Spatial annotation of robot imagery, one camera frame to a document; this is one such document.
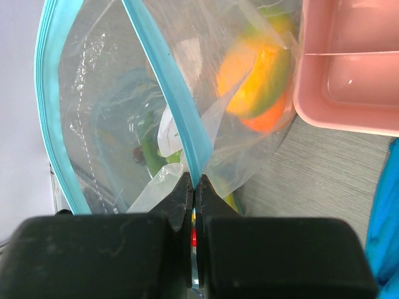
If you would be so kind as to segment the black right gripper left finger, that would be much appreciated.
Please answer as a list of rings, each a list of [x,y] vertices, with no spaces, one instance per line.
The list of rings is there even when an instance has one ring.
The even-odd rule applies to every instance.
[[[1,257],[1,297],[185,298],[193,197],[185,173],[146,213],[24,221]]]

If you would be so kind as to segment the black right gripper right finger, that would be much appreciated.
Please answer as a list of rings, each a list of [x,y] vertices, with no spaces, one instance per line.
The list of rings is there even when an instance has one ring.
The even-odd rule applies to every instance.
[[[196,263],[207,298],[376,298],[359,238],[341,219],[246,217],[207,176],[195,191]]]

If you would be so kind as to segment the orange tangerine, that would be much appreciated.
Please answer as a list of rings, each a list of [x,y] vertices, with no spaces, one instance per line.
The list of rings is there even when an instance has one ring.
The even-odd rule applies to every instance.
[[[283,93],[279,99],[267,111],[251,119],[240,119],[241,123],[258,133],[268,133],[284,114],[287,93]]]

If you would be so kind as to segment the clear zip top bag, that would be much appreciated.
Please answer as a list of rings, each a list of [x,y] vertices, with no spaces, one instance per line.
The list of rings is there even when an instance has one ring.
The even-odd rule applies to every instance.
[[[302,1],[46,1],[35,88],[74,215],[148,212],[182,175],[244,188],[295,115]]]

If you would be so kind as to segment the yellow green mango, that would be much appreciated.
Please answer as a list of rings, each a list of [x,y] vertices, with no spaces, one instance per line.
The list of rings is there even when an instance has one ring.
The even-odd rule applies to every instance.
[[[283,94],[291,74],[291,51],[272,45],[265,34],[249,25],[224,57],[216,76],[218,93],[224,96],[239,83],[226,111],[254,118]]]

